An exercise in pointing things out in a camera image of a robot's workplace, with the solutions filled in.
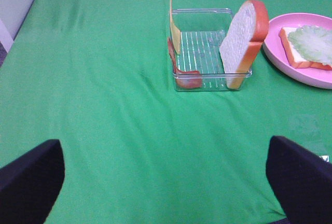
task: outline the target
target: pink plate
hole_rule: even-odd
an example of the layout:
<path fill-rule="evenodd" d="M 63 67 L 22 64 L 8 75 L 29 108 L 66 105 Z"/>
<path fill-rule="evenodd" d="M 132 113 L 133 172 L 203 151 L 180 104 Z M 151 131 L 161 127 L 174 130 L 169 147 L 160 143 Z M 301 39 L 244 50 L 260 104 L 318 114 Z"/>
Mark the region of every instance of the pink plate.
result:
<path fill-rule="evenodd" d="M 263 43 L 263 50 L 269 60 L 289 77 L 314 87 L 332 89 L 332 71 L 317 68 L 296 69 L 288 63 L 279 31 L 282 27 L 303 25 L 317 25 L 332 30 L 332 18 L 311 13 L 289 13 L 275 17 L 269 22 L 269 34 Z"/>

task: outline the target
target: table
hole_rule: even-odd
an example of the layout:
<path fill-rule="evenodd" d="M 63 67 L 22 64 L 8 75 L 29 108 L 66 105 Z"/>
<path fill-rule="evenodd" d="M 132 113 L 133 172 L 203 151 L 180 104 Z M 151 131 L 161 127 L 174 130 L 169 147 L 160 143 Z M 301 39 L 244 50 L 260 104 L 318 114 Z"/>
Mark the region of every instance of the table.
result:
<path fill-rule="evenodd" d="M 173 0 L 231 8 L 245 0 Z M 261 0 L 270 19 L 331 0 Z M 0 166 L 61 140 L 66 178 L 46 223 L 268 223 L 269 139 L 332 155 L 331 91 L 260 52 L 236 92 L 176 92 L 169 0 L 35 0 L 0 68 Z"/>

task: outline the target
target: toy bread slice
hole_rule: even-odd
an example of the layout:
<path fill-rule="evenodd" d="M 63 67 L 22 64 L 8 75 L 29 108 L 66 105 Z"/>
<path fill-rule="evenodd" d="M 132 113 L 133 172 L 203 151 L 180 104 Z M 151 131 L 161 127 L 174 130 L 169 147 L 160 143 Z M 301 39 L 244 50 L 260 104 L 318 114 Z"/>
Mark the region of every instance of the toy bread slice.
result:
<path fill-rule="evenodd" d="M 269 31 L 269 16 L 262 1 L 247 0 L 235 14 L 219 51 L 225 73 L 246 73 Z M 227 87 L 238 89 L 243 78 L 227 78 Z"/>
<path fill-rule="evenodd" d="M 290 32 L 295 31 L 296 27 L 283 27 L 281 28 L 279 32 L 279 36 L 282 42 L 282 45 L 284 46 L 285 53 L 287 56 L 287 60 L 293 68 L 318 68 L 318 69 L 324 69 L 324 70 L 332 70 L 332 67 L 330 65 L 323 65 L 320 62 L 311 62 L 306 59 L 304 59 L 299 52 L 294 48 L 292 42 L 288 40 L 288 34 Z"/>

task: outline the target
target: yellow cheese slice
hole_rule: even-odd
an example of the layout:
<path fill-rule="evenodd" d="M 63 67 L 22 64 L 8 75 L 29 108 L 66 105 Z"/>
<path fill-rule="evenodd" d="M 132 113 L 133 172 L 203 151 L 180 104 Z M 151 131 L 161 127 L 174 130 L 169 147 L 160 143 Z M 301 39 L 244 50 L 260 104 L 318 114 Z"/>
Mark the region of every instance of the yellow cheese slice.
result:
<path fill-rule="evenodd" d="M 181 42 L 181 31 L 178 27 L 175 26 L 172 17 L 172 0 L 170 0 L 170 25 L 171 25 L 171 34 L 172 34 L 172 42 L 174 49 L 177 54 L 180 54 L 180 42 Z"/>

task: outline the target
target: green tablecloth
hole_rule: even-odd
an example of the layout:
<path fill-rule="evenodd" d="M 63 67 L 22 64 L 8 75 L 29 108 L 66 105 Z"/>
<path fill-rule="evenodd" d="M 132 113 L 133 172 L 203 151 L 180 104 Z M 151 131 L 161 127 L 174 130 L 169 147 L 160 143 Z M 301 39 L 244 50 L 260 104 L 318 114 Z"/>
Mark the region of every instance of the green tablecloth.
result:
<path fill-rule="evenodd" d="M 231 8 L 245 0 L 173 0 Z M 331 0 L 262 0 L 270 19 Z M 268 223 L 269 139 L 332 155 L 331 91 L 263 53 L 237 92 L 176 92 L 169 0 L 35 0 L 0 68 L 0 166 L 50 138 L 66 178 L 46 223 Z"/>

